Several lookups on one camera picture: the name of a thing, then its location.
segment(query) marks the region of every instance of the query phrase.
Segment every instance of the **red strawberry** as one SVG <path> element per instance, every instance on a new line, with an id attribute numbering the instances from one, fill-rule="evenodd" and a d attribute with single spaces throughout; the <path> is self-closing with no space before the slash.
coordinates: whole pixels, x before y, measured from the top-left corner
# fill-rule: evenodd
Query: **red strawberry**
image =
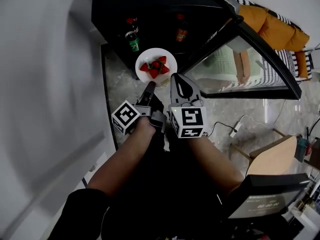
<path id="1" fill-rule="evenodd" d="M 167 56 L 161 56 L 158 58 L 158 61 L 160 61 L 162 64 L 166 64 L 167 63 Z"/>
<path id="2" fill-rule="evenodd" d="M 167 68 L 165 65 L 162 65 L 162 69 L 161 69 L 161 74 L 165 74 L 165 73 L 168 73 L 168 72 L 170 72 L 170 69 L 169 68 Z"/>
<path id="3" fill-rule="evenodd" d="M 153 69 L 160 69 L 160 62 L 155 60 L 151 63 L 151 66 Z"/>
<path id="4" fill-rule="evenodd" d="M 150 69 L 149 70 L 150 76 L 155 79 L 157 75 L 159 74 L 159 71 L 157 69 Z"/>
<path id="5" fill-rule="evenodd" d="M 148 64 L 147 64 L 147 63 L 144 63 L 144 64 L 140 67 L 140 70 L 141 70 L 141 71 L 148 72 L 148 71 L 149 71 Z"/>

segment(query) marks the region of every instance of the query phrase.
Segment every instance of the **power strip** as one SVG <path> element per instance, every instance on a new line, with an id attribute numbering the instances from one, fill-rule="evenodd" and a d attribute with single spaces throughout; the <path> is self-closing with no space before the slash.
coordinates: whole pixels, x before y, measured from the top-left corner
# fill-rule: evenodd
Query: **power strip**
<path id="1" fill-rule="evenodd" d="M 237 132 L 239 131 L 240 127 L 242 126 L 242 124 L 238 121 L 235 123 L 234 129 L 232 129 L 232 131 L 229 133 L 229 136 L 231 138 L 233 138 Z"/>

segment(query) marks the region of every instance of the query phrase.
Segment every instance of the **black sleeve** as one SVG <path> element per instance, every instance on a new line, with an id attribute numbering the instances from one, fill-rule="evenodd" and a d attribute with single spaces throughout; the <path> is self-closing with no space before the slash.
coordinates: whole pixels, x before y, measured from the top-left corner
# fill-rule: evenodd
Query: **black sleeve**
<path id="1" fill-rule="evenodd" d="M 97 189 L 79 189 L 71 193 L 48 240 L 96 240 L 101 232 L 110 198 Z"/>

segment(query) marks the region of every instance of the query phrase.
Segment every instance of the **forearm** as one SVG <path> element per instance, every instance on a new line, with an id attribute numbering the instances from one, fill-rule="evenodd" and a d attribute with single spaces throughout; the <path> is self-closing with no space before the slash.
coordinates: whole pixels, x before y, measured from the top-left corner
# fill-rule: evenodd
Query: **forearm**
<path id="1" fill-rule="evenodd" d="M 93 175 L 88 183 L 90 189 L 103 191 L 107 196 L 117 194 L 134 172 L 147 151 L 155 129 L 137 127 L 123 145 Z"/>
<path id="2" fill-rule="evenodd" d="M 240 171 L 205 136 L 188 140 L 196 159 L 227 196 L 243 181 Z"/>

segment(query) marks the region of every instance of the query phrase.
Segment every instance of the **fridge door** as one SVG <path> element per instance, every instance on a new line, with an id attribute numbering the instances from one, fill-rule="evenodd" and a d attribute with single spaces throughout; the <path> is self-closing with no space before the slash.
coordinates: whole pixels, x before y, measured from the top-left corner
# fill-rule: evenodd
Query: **fridge door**
<path id="1" fill-rule="evenodd" d="M 190 59 L 181 73 L 205 98 L 292 99 L 301 97 L 286 51 L 276 52 L 241 19 L 231 20 Z"/>

